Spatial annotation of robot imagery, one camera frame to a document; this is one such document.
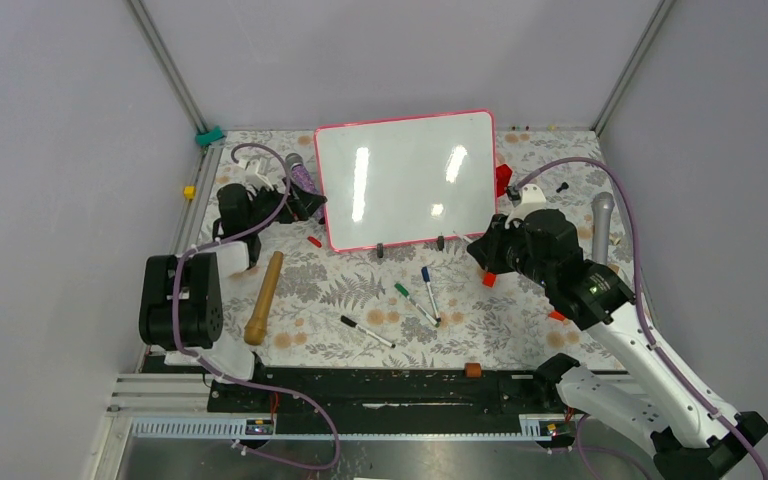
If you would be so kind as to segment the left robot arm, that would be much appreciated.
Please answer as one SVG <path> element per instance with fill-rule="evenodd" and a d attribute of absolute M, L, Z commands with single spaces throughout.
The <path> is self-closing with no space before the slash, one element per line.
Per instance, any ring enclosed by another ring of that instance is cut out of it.
<path fill-rule="evenodd" d="M 224 332 L 223 300 L 231 295 L 230 277 L 256 266 L 259 233 L 276 221 L 305 221 L 327 198 L 292 182 L 288 194 L 275 187 L 254 190 L 228 184 L 217 192 L 219 217 L 212 236 L 220 243 L 198 248 L 183 263 L 176 255 L 147 259 L 138 318 L 142 341 L 158 348 L 163 363 L 174 367 L 213 366 L 232 398 L 248 411 L 269 401 L 270 385 L 254 374 L 257 357 L 240 340 Z"/>

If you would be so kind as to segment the pink framed whiteboard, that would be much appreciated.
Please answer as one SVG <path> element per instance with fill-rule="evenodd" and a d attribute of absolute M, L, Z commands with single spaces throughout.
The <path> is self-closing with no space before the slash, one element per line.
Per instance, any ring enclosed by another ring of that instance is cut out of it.
<path fill-rule="evenodd" d="M 336 252 L 481 233 L 498 210 L 487 110 L 322 126 L 313 141 Z"/>

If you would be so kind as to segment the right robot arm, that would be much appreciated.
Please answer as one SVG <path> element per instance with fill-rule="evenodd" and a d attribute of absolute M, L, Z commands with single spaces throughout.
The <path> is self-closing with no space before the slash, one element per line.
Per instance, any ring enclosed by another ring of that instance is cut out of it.
<path fill-rule="evenodd" d="M 522 220 L 496 214 L 467 251 L 489 273 L 518 273 L 541 286 L 549 303 L 618 359 L 647 396 L 603 386 L 579 361 L 557 354 L 535 372 L 539 407 L 567 406 L 599 420 L 649 454 L 665 479 L 721 479 L 745 457 L 768 478 L 755 448 L 768 433 L 766 420 L 737 411 L 692 373 L 648 323 L 628 285 L 585 258 L 576 227 L 560 211 L 540 209 Z"/>

